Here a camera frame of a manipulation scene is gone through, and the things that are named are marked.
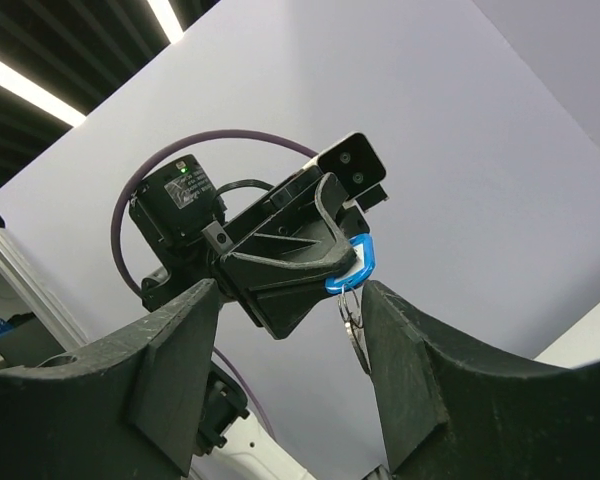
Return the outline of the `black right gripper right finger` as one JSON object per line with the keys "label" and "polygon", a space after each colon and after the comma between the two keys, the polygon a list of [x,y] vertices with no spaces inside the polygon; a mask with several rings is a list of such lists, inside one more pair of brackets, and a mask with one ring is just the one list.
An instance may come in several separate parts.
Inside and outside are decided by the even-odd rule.
{"label": "black right gripper right finger", "polygon": [[362,319],[393,478],[600,479],[600,361],[503,351],[378,281]]}

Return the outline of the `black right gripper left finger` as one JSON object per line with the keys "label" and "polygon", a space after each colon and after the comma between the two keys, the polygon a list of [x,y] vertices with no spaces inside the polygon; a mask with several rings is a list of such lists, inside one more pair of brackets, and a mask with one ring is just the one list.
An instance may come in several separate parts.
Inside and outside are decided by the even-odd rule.
{"label": "black right gripper left finger", "polygon": [[0,370],[0,479],[186,477],[218,315],[206,279],[42,366]]}

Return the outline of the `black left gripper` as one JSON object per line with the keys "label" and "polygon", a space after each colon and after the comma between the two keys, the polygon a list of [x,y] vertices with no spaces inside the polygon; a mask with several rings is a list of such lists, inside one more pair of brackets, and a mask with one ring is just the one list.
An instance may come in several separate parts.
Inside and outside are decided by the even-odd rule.
{"label": "black left gripper", "polygon": [[333,173],[299,172],[224,227],[232,244],[210,263],[221,290],[274,339],[327,297],[354,263],[350,239],[370,226]]}

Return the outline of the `blue key tag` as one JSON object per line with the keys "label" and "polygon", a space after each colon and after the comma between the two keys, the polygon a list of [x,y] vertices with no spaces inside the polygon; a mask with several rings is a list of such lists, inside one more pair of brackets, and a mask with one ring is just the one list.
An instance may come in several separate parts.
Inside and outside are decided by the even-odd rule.
{"label": "blue key tag", "polygon": [[355,261],[344,273],[325,280],[325,290],[330,295],[357,289],[370,278],[376,268],[374,241],[369,233],[352,237],[350,245],[355,253]]}

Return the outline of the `silver key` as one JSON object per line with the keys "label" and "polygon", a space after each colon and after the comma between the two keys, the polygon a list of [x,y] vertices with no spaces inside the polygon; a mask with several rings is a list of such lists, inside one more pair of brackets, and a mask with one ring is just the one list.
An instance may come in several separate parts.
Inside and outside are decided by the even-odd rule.
{"label": "silver key", "polygon": [[345,322],[345,330],[348,338],[361,366],[362,371],[367,375],[371,375],[371,368],[366,352],[364,329],[352,321]]}

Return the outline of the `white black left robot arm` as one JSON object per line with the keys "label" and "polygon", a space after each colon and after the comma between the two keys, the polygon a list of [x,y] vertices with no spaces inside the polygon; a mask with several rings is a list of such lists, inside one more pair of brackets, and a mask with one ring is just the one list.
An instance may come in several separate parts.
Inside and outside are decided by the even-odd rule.
{"label": "white black left robot arm", "polygon": [[155,311],[203,279],[274,339],[287,338],[329,297],[346,302],[376,267],[370,228],[350,205],[365,175],[312,165],[233,219],[197,159],[186,155],[141,180],[129,215],[160,261],[138,296]]}

